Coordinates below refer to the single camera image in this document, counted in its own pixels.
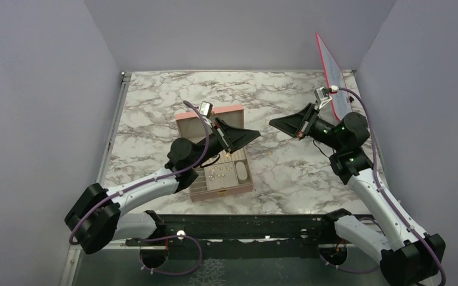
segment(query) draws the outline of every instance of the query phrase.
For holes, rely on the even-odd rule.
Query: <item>open box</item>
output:
[[[219,117],[230,126],[245,127],[241,104],[216,107],[212,110],[211,116]],[[205,137],[203,125],[194,112],[176,114],[175,118],[181,137],[193,142],[198,142]],[[204,165],[213,161],[214,159],[210,159]],[[222,151],[220,159],[215,164],[204,168],[197,167],[195,171],[199,177],[188,188],[192,201],[243,194],[253,190],[253,179],[244,147],[232,154]]]

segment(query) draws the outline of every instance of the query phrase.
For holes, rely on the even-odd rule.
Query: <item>marble table top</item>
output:
[[[347,87],[357,91],[354,75],[345,73]],[[149,175],[167,161],[178,137],[175,113],[186,112],[183,100],[194,105],[243,104],[245,127],[261,136],[246,149],[254,191],[192,203],[179,192],[151,201],[133,212],[155,210],[180,214],[311,214],[341,207],[369,213],[362,201],[332,172],[329,159],[312,140],[294,140],[269,126],[270,119],[290,115],[314,102],[315,88],[325,86],[321,71],[178,71],[136,72],[132,75],[113,146],[105,186],[127,183]],[[354,102],[354,111],[361,112]],[[336,123],[330,108],[321,116]],[[329,156],[332,150],[322,144]],[[364,144],[371,156],[370,141]]]

